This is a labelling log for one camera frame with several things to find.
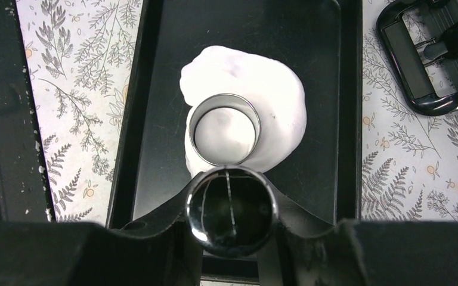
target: black handle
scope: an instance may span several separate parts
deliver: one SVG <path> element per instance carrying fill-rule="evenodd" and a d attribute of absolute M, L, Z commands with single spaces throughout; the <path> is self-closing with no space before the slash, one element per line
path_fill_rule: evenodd
<path fill-rule="evenodd" d="M 403 14 L 420 5 L 437 5 L 437 2 L 396 0 L 381 12 L 376 22 L 377 36 L 407 104 L 415 112 L 427 116 L 440 116 L 458 110 L 458 92 L 446 97 L 436 94 L 403 22 Z"/>

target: black plastic frame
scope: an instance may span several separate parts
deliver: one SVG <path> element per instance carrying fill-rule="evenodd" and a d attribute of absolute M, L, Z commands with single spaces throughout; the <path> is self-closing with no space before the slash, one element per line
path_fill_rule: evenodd
<path fill-rule="evenodd" d="M 137 170 L 143 139 L 148 91 L 159 35 L 164 0 L 148 0 L 138 30 L 129 92 L 122 120 L 122 131 L 106 227 L 121 228 L 132 220 Z M 339 110 L 339 155 L 337 221 L 360 218 L 361 194 L 361 114 L 362 114 L 362 1 L 338 0 L 341 7 L 340 94 L 353 94 Z M 256 260 L 228 260 L 206 257 L 203 277 L 227 281 L 255 282 L 258 279 Z"/>
<path fill-rule="evenodd" d="M 419 53 L 416 50 L 417 45 L 423 45 L 426 42 L 414 45 L 410 34 L 403 22 L 403 15 L 411 10 L 429 5 L 431 9 L 447 9 L 447 11 L 455 11 L 458 14 L 458 0 L 452 1 L 433 1 L 433 0 L 415 0 L 404 1 L 396 0 L 390 3 L 383 9 L 376 21 L 376 32 L 379 42 L 385 51 L 387 57 L 392 59 L 390 62 L 391 68 L 396 79 L 396 82 L 403 91 L 406 103 L 415 112 L 426 116 L 442 116 L 447 113 L 458 111 L 458 91 L 439 97 L 429 80 L 429 76 L 425 70 L 425 66 L 420 59 Z M 447 36 L 447 41 L 457 41 L 454 29 L 457 23 L 452 23 L 441 36 L 439 40 L 444 41 L 444 36 Z M 445 58 L 458 58 L 458 50 L 449 50 Z"/>
<path fill-rule="evenodd" d="M 16 11 L 0 0 L 0 221 L 47 222 L 52 198 Z"/>

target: orange flower illustration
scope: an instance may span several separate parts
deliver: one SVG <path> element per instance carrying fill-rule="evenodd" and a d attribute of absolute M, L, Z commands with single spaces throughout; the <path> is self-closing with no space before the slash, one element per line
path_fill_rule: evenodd
<path fill-rule="evenodd" d="M 391 143 L 389 143 L 388 140 L 385 139 L 385 137 L 382 138 L 382 143 L 380 143 L 380 147 L 385 151 L 385 149 L 389 148 L 391 146 Z"/>
<path fill-rule="evenodd" d="M 433 180 L 436 179 L 436 177 L 440 177 L 440 174 L 438 174 L 438 168 L 440 168 L 440 161 L 436 162 L 436 166 L 429 165 L 426 170 L 430 175 L 433 176 Z"/>
<path fill-rule="evenodd" d="M 375 113 L 371 116 L 371 118 L 364 116 L 363 117 L 363 124 L 368 126 L 368 130 L 371 130 L 371 128 L 375 128 L 375 124 L 373 124 L 373 121 L 375 120 Z"/>
<path fill-rule="evenodd" d="M 32 55 L 34 54 L 34 52 L 37 52 L 37 51 L 38 51 L 38 49 L 36 49 L 36 48 L 34 48 L 34 47 L 32 46 L 33 43 L 34 43 L 34 42 L 31 41 L 30 43 L 28 43 L 28 44 L 25 46 L 25 57 L 26 57 L 26 58 L 32 57 Z"/>
<path fill-rule="evenodd" d="M 69 16 L 71 17 L 71 22 L 80 22 L 80 16 L 83 16 L 83 13 L 76 15 L 69 14 Z"/>
<path fill-rule="evenodd" d="M 87 187 L 83 191 L 83 198 L 85 197 L 92 197 L 94 195 L 94 189 L 97 188 L 98 185 L 92 185 L 91 180 L 88 181 Z"/>
<path fill-rule="evenodd" d="M 456 184 L 452 182 L 452 179 L 448 179 L 448 181 L 445 181 L 445 183 L 447 183 L 447 189 L 456 187 Z"/>

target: black clamp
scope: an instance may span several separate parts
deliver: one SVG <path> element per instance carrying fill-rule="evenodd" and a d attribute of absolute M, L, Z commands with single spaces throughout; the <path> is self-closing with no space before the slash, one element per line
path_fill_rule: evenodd
<path fill-rule="evenodd" d="M 458 110 L 458 92 L 439 97 L 435 92 L 425 67 L 443 59 L 458 58 L 458 22 L 445 30 L 439 39 L 429 39 L 414 45 L 403 22 L 404 13 L 428 5 L 441 8 L 446 0 L 397 0 L 389 4 L 376 22 L 377 36 L 391 62 L 395 78 L 408 105 L 417 113 L 440 116 Z M 417 52 L 427 45 L 422 63 Z"/>

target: black surface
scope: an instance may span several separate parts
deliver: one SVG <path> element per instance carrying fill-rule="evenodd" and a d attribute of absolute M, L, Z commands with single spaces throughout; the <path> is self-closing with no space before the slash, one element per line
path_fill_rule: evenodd
<path fill-rule="evenodd" d="M 129 91 L 132 97 L 148 96 L 147 105 L 135 111 L 143 115 L 146 110 L 146 120 L 133 217 L 164 203 L 190 180 L 184 151 L 188 106 L 178 81 L 181 68 L 209 45 L 270 57 L 295 71 L 305 88 L 307 130 L 299 147 L 266 175 L 279 190 L 329 223 L 337 221 L 337 205 L 356 216 L 360 1 L 165 0 L 162 10 L 150 88 L 135 83 Z M 147 59 L 137 59 L 138 73 L 151 68 L 141 64 Z"/>
<path fill-rule="evenodd" d="M 0 220 L 46 222 L 52 204 L 16 11 L 0 0 Z"/>
<path fill-rule="evenodd" d="M 202 253 L 184 227 L 131 238 L 92 223 L 0 223 L 0 285 L 198 285 Z M 349 220 L 283 237 L 282 260 L 259 265 L 261 286 L 458 285 L 456 222 Z"/>
<path fill-rule="evenodd" d="M 257 263 L 253 260 L 204 257 L 202 280 L 259 283 Z"/>

